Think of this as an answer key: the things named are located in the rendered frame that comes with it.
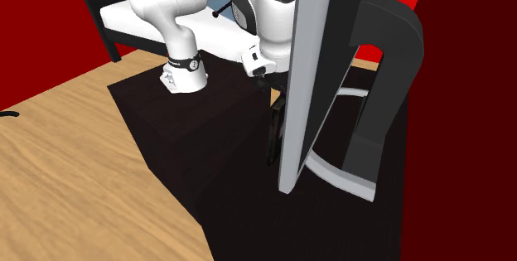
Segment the black thin stick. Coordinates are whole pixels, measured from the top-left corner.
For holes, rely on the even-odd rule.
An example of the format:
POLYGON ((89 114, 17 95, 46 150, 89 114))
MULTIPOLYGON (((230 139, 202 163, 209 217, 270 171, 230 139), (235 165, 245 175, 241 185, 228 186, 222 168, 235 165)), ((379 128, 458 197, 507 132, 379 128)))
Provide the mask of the black thin stick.
POLYGON ((212 12, 212 16, 214 18, 217 18, 219 16, 226 17, 230 20, 234 18, 232 8, 231 8, 232 2, 227 2, 223 7, 221 7, 218 10, 215 10, 212 12))

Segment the grey computer monitor black stand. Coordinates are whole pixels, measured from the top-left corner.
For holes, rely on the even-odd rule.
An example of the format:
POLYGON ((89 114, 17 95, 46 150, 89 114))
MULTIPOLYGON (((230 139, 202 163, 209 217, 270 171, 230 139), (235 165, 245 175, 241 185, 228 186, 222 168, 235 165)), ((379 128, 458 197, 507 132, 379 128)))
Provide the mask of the grey computer monitor black stand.
POLYGON ((304 167, 372 201, 384 139, 424 56, 423 26, 397 0, 297 0, 278 189, 290 193, 304 167), (343 87, 362 45, 383 52, 369 90, 343 87), (338 95, 364 97, 341 167, 313 145, 338 95))

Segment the dark upright rectangular object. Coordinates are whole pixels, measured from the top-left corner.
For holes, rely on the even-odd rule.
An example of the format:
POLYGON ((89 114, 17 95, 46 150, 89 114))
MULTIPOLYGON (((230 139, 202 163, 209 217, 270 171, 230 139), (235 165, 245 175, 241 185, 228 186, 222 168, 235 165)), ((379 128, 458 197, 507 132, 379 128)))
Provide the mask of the dark upright rectangular object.
POLYGON ((267 165, 272 166, 280 153, 282 127, 285 113, 286 96, 280 94, 274 101, 271 109, 271 121, 268 136, 267 165))

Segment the white bed black frame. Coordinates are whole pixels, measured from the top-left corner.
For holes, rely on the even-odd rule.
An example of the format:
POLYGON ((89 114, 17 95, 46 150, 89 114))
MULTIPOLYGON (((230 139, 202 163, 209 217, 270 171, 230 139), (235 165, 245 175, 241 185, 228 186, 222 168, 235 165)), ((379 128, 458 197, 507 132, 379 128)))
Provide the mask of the white bed black frame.
MULTIPOLYGON (((207 0, 205 9, 178 17, 176 22, 194 32, 198 49, 239 62, 242 53, 258 44, 259 38, 236 24, 229 7, 218 17, 213 16, 213 11, 229 1, 207 0)), ((121 60, 115 46, 117 43, 160 56, 167 55, 162 35, 133 12, 129 0, 85 0, 85 3, 113 62, 121 60)))

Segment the dark robot stand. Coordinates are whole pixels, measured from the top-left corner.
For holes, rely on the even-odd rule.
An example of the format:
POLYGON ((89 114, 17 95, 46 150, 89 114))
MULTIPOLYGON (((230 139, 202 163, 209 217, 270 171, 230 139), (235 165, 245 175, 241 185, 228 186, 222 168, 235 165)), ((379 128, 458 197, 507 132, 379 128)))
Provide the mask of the dark robot stand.
POLYGON ((271 92, 242 66, 202 51, 202 90, 172 94, 157 66, 108 89, 145 163, 194 218, 196 202, 225 160, 266 118, 271 92))

